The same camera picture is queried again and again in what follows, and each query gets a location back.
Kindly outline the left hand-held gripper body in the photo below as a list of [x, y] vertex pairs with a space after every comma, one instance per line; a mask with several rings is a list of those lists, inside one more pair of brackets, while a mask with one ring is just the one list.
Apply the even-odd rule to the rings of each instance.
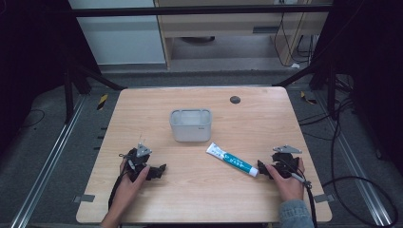
[[146, 167], [151, 153], [151, 149], [139, 142], [138, 145], [132, 148], [127, 154], [120, 154], [120, 157], [125, 159], [125, 163], [119, 179], [124, 175], [128, 175], [129, 179], [134, 182], [141, 171]]

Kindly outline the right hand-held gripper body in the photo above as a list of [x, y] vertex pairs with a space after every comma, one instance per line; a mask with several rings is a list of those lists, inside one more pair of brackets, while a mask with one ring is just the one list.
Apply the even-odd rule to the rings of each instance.
[[296, 174], [298, 171], [299, 157], [294, 157], [294, 154], [301, 154], [302, 151], [288, 144], [274, 147], [273, 150], [275, 153], [272, 159], [278, 173], [285, 179]]

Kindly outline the white and teal toothpaste tube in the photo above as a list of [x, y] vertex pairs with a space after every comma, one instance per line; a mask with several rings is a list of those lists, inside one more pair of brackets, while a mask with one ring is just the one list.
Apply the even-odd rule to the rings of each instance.
[[215, 158], [224, 161], [230, 165], [232, 165], [233, 167], [236, 167], [237, 169], [239, 169], [240, 171], [252, 176], [252, 177], [256, 177], [259, 170], [257, 168], [255, 168], [254, 166], [252, 166], [251, 164], [249, 164], [246, 161], [243, 161], [242, 159], [232, 155], [229, 152], [226, 152], [224, 150], [222, 150], [219, 146], [217, 146], [214, 142], [212, 142], [206, 149], [206, 153], [209, 155], [214, 156]]

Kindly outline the person's right hand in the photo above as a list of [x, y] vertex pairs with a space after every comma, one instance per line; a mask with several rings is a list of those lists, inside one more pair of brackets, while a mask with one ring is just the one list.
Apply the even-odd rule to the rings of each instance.
[[303, 200], [304, 186], [299, 180], [295, 178], [283, 178], [273, 165], [266, 164], [266, 169], [277, 185], [280, 198], [283, 201]]

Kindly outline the person's left hand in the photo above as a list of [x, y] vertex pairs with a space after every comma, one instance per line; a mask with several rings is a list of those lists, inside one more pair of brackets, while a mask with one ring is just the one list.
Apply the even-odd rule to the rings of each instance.
[[128, 207], [136, 198], [144, 182], [146, 181], [150, 166], [146, 166], [134, 181], [124, 174], [117, 189], [114, 201], [122, 207]]

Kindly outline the white plastic container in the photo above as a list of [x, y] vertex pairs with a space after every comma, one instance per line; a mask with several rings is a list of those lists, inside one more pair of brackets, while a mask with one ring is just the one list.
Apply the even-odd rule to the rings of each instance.
[[209, 109], [173, 110], [169, 123], [177, 142], [207, 142], [211, 138], [212, 114]]

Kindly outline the grey tape piece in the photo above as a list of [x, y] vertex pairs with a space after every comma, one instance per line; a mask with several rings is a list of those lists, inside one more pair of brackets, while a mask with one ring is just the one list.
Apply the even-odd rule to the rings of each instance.
[[335, 200], [335, 197], [332, 194], [330, 194], [330, 195], [321, 194], [321, 195], [314, 196], [314, 201], [316, 203], [320, 203], [320, 202], [324, 202], [324, 201], [332, 202], [334, 200]]
[[84, 201], [84, 202], [93, 202], [94, 199], [95, 199], [95, 196], [94, 196], [94, 195], [86, 195], [86, 194], [83, 194], [83, 195], [81, 195], [81, 196], [75, 196], [75, 197], [73, 198], [73, 202], [75, 202], [75, 203], [80, 203], [80, 202], [82, 202], [82, 201]]

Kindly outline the black metal stand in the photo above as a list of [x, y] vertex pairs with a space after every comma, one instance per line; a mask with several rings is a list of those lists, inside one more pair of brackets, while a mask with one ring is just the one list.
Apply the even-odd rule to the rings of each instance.
[[312, 79], [309, 87], [318, 90], [327, 86], [327, 110], [333, 119], [336, 118], [336, 65], [334, 61], [325, 61], [324, 59], [314, 60], [303, 70], [297, 72], [293, 76], [285, 79], [274, 86], [287, 87], [291, 83], [311, 75]]
[[78, 64], [76, 61], [68, 61], [67, 69], [64, 73], [66, 124], [68, 124], [72, 120], [74, 114], [72, 87], [75, 86], [80, 94], [88, 94], [91, 91], [91, 86], [86, 79], [87, 77], [94, 79], [97, 82], [114, 90], [125, 89], [125, 86], [117, 85], [109, 81], [108, 79], [103, 77], [101, 73], [96, 73], [93, 70], [90, 70], [87, 67]]

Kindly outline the white cabinet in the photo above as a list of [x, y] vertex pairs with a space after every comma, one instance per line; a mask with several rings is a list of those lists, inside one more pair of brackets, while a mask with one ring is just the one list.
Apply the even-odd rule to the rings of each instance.
[[[68, 0], [74, 10], [154, 8], [153, 0]], [[164, 64], [156, 16], [77, 18], [99, 66]]]

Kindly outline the light wooden desk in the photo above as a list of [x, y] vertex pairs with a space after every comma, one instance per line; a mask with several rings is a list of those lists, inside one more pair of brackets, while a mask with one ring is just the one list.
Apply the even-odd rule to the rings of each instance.
[[[245, 5], [318, 5], [333, 0], [153, 0], [157, 7], [245, 6]], [[328, 17], [326, 12], [234, 13], [160, 15], [165, 59], [172, 54], [172, 42], [179, 37], [222, 35], [269, 35], [279, 60], [292, 63], [292, 54], [303, 36], [319, 35]]]

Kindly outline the aluminium floor rail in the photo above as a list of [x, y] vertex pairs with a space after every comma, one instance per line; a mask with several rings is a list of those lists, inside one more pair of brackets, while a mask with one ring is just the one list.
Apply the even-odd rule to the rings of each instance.
[[338, 121], [329, 117], [328, 122], [336, 133], [335, 138], [338, 147], [341, 150], [341, 154], [349, 167], [350, 172], [355, 177], [355, 182], [359, 192], [362, 195], [375, 224], [378, 226], [390, 225], [393, 220], [388, 214], [384, 204], [381, 202], [381, 197], [376, 193], [375, 186], [369, 183], [369, 178], [355, 157], [351, 146], [348, 144], [348, 141], [341, 131], [341, 126]]
[[76, 125], [83, 107], [86, 103], [87, 95], [79, 95], [77, 103], [73, 108], [73, 114], [71, 119], [64, 124], [56, 142], [51, 148], [49, 155], [38, 174], [34, 184], [32, 185], [29, 193], [24, 200], [24, 203], [18, 210], [14, 219], [10, 224], [10, 228], [26, 228], [29, 220], [38, 204], [39, 199], [42, 197], [44, 190], [48, 184], [48, 180], [53, 173], [53, 170], [59, 161], [60, 156], [63, 154], [67, 141], [71, 135], [71, 132]]

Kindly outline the black horizontal frame bar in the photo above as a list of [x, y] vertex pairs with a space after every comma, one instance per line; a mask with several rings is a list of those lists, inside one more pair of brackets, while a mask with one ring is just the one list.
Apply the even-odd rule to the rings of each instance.
[[149, 16], [149, 15], [196, 15], [232, 13], [284, 13], [284, 12], [327, 12], [332, 4], [318, 5], [245, 5], [245, 6], [193, 6], [127, 9], [71, 9], [68, 13], [76, 17]]

